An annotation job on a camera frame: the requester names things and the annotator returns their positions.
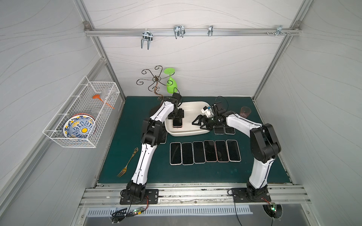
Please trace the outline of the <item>diagonal phone white case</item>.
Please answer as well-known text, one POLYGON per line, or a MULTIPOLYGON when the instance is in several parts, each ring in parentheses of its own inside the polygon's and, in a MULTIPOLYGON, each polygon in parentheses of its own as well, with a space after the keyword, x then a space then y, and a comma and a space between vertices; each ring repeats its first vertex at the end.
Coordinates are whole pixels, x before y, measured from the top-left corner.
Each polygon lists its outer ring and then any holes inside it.
POLYGON ((235 129, 233 127, 224 127, 225 134, 235 135, 235 129))

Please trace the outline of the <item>phone front row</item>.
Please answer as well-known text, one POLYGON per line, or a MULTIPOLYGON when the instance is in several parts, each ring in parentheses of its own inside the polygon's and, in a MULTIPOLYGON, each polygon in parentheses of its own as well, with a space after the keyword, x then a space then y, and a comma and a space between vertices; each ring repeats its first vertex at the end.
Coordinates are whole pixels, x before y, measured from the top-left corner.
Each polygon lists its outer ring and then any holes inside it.
POLYGON ((172 142, 170 144, 170 164, 171 165, 182 164, 182 152, 181 152, 180 142, 172 142))
POLYGON ((228 150, 226 141, 217 140, 215 141, 216 152, 217 152, 217 161, 221 163, 229 162, 228 150))

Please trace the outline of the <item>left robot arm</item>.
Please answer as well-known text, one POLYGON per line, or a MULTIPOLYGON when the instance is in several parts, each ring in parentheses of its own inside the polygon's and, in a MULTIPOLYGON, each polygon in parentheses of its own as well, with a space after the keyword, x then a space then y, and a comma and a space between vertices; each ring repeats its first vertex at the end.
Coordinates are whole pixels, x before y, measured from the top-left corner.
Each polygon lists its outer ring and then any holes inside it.
POLYGON ((160 106, 150 110, 150 117, 142 123, 141 153, 135 172, 127 184, 128 194, 139 201, 145 197, 148 172, 153 154, 161 143, 164 134, 163 123, 170 114, 178 112, 180 100, 177 98, 166 98, 160 106))

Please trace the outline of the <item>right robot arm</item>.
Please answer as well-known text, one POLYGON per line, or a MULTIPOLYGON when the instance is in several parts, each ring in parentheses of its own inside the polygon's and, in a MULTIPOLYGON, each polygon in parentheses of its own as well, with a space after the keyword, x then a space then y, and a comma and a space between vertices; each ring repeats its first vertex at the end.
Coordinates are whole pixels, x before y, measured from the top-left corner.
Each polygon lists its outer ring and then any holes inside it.
POLYGON ((253 199, 267 193, 269 172, 275 158, 281 152, 279 140, 271 124, 250 121, 233 111, 210 117, 198 115, 191 124, 209 131, 214 126, 227 125, 247 135, 250 138, 254 163, 246 194, 249 199, 253 199))

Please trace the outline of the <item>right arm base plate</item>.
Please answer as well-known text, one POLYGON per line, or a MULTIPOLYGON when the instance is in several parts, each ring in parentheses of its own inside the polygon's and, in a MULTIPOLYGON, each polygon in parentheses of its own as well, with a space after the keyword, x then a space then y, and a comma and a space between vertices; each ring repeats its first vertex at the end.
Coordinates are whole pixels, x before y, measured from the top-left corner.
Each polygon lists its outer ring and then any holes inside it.
POLYGON ((232 188, 231 196, 235 203, 272 202, 267 187, 254 189, 253 187, 232 188))

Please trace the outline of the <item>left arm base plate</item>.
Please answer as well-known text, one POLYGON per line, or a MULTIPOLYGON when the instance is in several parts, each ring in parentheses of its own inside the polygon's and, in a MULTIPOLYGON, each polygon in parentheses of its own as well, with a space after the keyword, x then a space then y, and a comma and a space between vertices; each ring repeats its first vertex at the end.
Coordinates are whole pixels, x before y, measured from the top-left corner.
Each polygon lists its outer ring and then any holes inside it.
POLYGON ((132 195, 131 192, 127 191, 126 189, 122 190, 121 199, 119 204, 120 205, 142 205, 142 204, 157 204, 158 203, 158 189, 146 189, 144 198, 138 199, 136 196, 132 195))

